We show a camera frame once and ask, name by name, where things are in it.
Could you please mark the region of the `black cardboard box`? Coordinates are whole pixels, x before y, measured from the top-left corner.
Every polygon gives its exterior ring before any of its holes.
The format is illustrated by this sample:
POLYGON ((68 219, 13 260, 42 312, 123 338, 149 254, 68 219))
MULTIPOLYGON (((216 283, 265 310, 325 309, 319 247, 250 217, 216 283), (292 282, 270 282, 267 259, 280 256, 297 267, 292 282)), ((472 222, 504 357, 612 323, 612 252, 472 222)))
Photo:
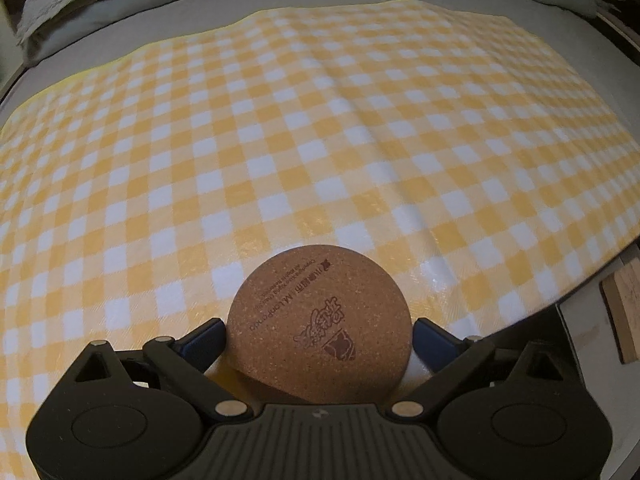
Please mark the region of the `black cardboard box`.
POLYGON ((603 479, 630 479, 639 469, 639 364, 620 362, 600 289, 607 276, 638 257, 639 247, 629 246, 558 302, 582 379, 612 427, 603 479))

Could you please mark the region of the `yellow white checkered cloth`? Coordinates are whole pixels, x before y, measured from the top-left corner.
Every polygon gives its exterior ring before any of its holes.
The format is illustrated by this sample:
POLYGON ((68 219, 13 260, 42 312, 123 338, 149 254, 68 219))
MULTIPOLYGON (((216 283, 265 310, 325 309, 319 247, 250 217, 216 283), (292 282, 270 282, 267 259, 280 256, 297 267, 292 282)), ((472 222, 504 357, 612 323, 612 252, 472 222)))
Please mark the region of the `yellow white checkered cloth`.
POLYGON ((79 350, 228 312, 305 243, 367 255, 413 316, 488 335, 639 235, 639 145, 508 18, 284 8, 70 76, 1 129, 1 474, 79 350))

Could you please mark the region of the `square carved wooden coaster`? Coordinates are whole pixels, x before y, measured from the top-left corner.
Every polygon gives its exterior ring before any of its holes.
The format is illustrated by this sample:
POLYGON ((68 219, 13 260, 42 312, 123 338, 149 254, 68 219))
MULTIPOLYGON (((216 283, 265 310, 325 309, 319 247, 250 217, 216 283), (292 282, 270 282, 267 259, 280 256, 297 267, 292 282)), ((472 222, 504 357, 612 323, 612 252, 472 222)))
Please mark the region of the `square carved wooden coaster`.
POLYGON ((629 364, 639 359, 639 259, 634 258, 607 276, 600 289, 608 307, 608 315, 620 354, 620 362, 629 364))

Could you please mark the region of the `round cork coaster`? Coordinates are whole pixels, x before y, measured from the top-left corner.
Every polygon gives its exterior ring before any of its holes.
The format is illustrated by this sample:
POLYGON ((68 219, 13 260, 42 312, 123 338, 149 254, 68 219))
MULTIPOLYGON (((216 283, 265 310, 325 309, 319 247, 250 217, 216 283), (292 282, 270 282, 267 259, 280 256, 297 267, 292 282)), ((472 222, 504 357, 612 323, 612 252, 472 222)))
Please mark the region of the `round cork coaster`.
POLYGON ((314 404, 385 400, 411 354, 408 304, 390 274, 333 245, 296 247, 258 266, 226 327, 235 370, 314 404))

